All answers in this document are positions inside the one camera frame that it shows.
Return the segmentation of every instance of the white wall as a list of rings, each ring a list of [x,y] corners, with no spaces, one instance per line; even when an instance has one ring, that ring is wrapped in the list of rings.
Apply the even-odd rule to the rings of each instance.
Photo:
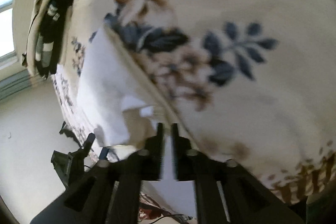
[[[30,27],[30,19],[34,0],[14,0],[13,4],[13,39],[18,58],[26,51],[27,35]],[[0,80],[7,78],[25,68],[20,60],[0,70]]]
[[[0,195],[20,224],[65,189],[51,155],[76,151],[78,145],[58,133],[62,123],[50,81],[0,102]]]

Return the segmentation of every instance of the wall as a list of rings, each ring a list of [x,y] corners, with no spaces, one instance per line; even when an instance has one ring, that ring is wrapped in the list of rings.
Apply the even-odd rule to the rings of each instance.
[[[78,145],[59,135],[63,118],[50,81],[0,102],[0,195],[21,224],[64,191],[50,163]]]
[[[34,0],[14,0],[13,4],[13,39],[18,58],[26,51],[27,35]],[[24,70],[19,59],[0,70],[0,80]]]

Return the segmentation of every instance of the bed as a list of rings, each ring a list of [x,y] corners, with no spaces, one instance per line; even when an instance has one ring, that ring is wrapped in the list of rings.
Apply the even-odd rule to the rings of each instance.
[[[78,83],[104,19],[202,152],[236,159],[288,204],[335,177],[335,0],[74,0],[52,78],[80,142],[95,127]]]

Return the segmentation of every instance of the black cable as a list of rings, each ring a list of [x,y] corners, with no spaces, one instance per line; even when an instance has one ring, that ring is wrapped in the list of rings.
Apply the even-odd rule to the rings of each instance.
[[[160,217],[159,219],[153,221],[153,222],[150,222],[148,224],[154,224],[155,222],[158,222],[159,220],[163,219],[164,217],[172,217],[172,216],[183,216],[184,214],[177,214],[177,215],[168,215],[168,216],[162,216]]]

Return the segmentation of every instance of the bedsheet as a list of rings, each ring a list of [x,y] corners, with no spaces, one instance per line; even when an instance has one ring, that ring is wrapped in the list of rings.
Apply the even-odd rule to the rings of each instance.
[[[53,80],[81,141],[94,128],[78,79],[104,18],[202,152],[236,159],[286,203],[335,177],[335,0],[74,0]]]

